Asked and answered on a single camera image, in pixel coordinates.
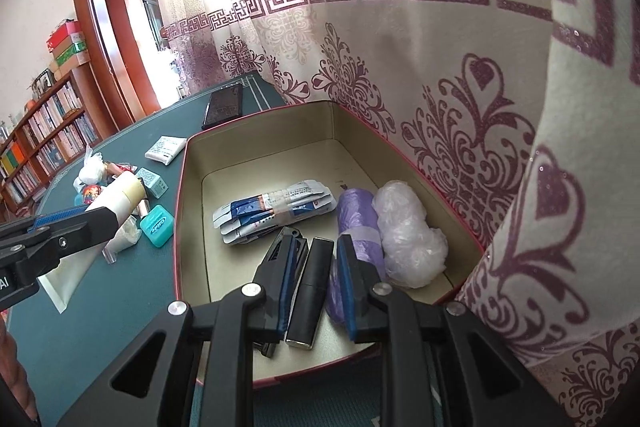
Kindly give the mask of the person's left hand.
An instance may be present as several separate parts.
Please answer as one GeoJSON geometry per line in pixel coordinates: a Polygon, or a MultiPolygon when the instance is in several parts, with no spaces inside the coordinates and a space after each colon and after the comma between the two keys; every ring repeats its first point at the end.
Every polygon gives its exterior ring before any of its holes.
{"type": "Polygon", "coordinates": [[[30,420],[40,425],[35,395],[29,387],[26,371],[17,360],[17,344],[12,335],[6,330],[6,322],[0,320],[0,360],[1,376],[12,391],[17,403],[23,408],[30,420]]]}

